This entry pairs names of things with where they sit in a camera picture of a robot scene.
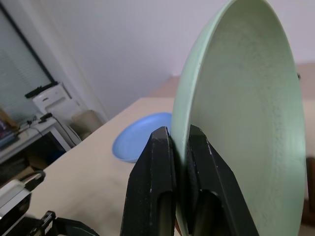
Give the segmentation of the beige waste bin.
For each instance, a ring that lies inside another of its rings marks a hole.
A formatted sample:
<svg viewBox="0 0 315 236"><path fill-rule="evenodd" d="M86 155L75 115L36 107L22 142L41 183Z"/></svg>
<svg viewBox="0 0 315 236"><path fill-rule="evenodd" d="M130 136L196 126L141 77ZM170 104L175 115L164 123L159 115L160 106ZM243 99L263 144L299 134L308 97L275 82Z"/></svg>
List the beige waste bin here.
<svg viewBox="0 0 315 236"><path fill-rule="evenodd" d="M81 140L86 139L103 125L102 120L93 110L76 113L71 119L70 127L78 134Z"/></svg>

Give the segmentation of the white desk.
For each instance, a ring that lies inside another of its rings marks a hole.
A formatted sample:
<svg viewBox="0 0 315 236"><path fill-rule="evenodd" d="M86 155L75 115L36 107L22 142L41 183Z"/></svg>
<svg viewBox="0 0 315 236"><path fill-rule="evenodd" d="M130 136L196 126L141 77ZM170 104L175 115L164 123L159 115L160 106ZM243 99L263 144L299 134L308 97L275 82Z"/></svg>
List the white desk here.
<svg viewBox="0 0 315 236"><path fill-rule="evenodd" d="M0 164L13 157L18 152L22 151L38 139L42 138L44 135L51 133L51 135L58 141L60 146L65 150L69 151L71 149L70 145L61 136L57 130L57 120L54 118L49 118L44 123L35 123L30 127L24 129L19 135L18 140L12 144L0 149Z"/></svg>

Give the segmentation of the black framed window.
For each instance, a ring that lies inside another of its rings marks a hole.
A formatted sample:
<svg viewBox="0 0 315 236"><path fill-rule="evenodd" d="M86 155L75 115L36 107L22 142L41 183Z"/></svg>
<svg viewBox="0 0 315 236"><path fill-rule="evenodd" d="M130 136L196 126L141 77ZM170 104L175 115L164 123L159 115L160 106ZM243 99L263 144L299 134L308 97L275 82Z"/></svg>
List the black framed window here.
<svg viewBox="0 0 315 236"><path fill-rule="evenodd" d="M0 0L0 108L16 122L29 118L39 109L25 95L54 83Z"/></svg>

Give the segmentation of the blue plate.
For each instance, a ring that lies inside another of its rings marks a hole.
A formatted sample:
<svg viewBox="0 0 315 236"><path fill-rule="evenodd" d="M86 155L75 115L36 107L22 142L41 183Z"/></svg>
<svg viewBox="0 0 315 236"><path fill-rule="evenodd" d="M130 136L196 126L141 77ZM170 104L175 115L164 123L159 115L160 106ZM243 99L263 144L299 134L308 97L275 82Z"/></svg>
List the blue plate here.
<svg viewBox="0 0 315 236"><path fill-rule="evenodd" d="M141 155L152 132L160 127L170 131L172 114L168 112L154 113L133 122L114 140L113 155L124 162L135 163Z"/></svg>

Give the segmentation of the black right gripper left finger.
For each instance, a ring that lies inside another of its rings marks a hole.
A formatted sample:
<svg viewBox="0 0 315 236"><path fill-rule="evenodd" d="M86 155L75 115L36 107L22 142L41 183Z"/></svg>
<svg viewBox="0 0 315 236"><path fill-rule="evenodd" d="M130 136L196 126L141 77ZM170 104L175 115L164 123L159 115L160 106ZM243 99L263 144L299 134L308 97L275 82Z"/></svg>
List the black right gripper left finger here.
<svg viewBox="0 0 315 236"><path fill-rule="evenodd" d="M176 195L172 141L163 126L130 172L120 236L174 236Z"/></svg>

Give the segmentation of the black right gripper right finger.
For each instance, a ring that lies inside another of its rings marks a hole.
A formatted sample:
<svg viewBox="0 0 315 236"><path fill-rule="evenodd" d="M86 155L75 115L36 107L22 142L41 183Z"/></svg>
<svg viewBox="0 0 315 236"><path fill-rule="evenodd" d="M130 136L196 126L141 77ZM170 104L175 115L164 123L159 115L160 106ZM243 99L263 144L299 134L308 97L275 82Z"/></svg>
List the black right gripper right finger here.
<svg viewBox="0 0 315 236"><path fill-rule="evenodd" d="M191 236L259 236L233 171L194 125L186 148L185 185Z"/></svg>

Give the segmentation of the stack of books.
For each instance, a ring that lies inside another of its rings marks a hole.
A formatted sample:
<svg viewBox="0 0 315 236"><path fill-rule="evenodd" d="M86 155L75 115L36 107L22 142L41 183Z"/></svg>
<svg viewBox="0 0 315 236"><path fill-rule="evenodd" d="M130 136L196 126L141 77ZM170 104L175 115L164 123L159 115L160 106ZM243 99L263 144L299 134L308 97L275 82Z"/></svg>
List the stack of books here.
<svg viewBox="0 0 315 236"><path fill-rule="evenodd" d="M19 128L0 118L0 150L19 140Z"/></svg>

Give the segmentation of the green plate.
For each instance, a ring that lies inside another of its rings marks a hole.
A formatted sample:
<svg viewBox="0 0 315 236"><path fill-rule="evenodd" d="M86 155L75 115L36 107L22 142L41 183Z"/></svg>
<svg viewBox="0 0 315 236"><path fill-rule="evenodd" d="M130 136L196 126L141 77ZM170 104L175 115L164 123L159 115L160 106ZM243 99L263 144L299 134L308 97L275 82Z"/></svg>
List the green plate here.
<svg viewBox="0 0 315 236"><path fill-rule="evenodd" d="M234 172L260 236L298 236L306 144L300 84L285 31L266 0L229 0L185 62L171 137L184 179L191 125Z"/></svg>

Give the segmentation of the white printer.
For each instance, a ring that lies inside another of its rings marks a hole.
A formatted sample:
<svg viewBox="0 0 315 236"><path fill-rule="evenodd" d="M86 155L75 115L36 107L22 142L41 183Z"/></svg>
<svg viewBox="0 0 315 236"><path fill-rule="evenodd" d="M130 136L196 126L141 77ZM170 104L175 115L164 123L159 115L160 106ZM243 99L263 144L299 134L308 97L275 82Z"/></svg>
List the white printer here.
<svg viewBox="0 0 315 236"><path fill-rule="evenodd" d="M79 135L70 127L72 117L83 111L82 106L72 98L62 83L50 83L38 87L25 95L43 115L50 114L55 121L54 137L65 150L81 143Z"/></svg>

